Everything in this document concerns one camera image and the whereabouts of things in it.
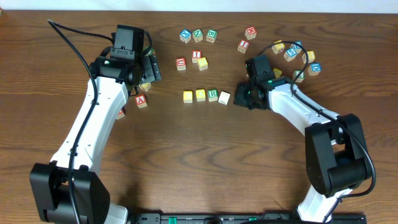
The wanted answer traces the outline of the blue L block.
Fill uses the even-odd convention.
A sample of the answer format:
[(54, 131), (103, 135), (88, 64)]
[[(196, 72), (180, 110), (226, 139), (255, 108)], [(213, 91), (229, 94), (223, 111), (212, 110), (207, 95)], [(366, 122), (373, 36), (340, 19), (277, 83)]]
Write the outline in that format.
[(223, 105), (227, 105), (229, 98), (230, 98), (230, 94), (228, 92), (222, 91), (218, 97), (218, 103), (221, 103)]

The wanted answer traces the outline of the green R block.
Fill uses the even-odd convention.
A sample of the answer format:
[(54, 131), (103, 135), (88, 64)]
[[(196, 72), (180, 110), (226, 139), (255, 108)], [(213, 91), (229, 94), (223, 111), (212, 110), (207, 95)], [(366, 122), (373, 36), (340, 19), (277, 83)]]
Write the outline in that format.
[(216, 89), (208, 90), (208, 101), (212, 102), (217, 100), (218, 100), (218, 90)]

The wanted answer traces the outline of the yellow C block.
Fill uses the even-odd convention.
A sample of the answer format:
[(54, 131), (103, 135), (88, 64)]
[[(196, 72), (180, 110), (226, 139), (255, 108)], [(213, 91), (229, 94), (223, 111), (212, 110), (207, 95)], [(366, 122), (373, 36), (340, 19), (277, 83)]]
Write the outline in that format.
[(183, 92), (183, 102), (184, 103), (192, 103), (193, 102), (193, 92), (192, 91), (184, 91)]

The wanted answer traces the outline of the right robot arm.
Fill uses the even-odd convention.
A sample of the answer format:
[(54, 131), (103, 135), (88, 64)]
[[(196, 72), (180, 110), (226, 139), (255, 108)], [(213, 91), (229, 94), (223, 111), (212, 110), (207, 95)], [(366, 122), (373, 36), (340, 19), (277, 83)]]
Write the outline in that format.
[(367, 195), (375, 186), (375, 167), (357, 116), (341, 116), (325, 109), (305, 96), (288, 78), (239, 83), (234, 104), (280, 114), (304, 135), (306, 171), (311, 186), (295, 215), (286, 217), (285, 221), (364, 222), (363, 217), (334, 213), (343, 199), (356, 196), (353, 190), (364, 180), (370, 179), (372, 183), (361, 195)]

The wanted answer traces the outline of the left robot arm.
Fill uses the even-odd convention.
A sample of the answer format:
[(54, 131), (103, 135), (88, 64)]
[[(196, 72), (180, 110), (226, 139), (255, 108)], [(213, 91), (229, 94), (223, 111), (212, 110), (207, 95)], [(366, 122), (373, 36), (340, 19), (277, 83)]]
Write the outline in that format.
[(127, 223), (126, 207), (110, 201), (98, 173), (104, 147), (132, 86), (160, 80), (157, 57), (135, 62), (99, 56), (91, 65), (93, 82), (78, 116), (48, 164), (36, 163), (30, 184), (43, 222)]

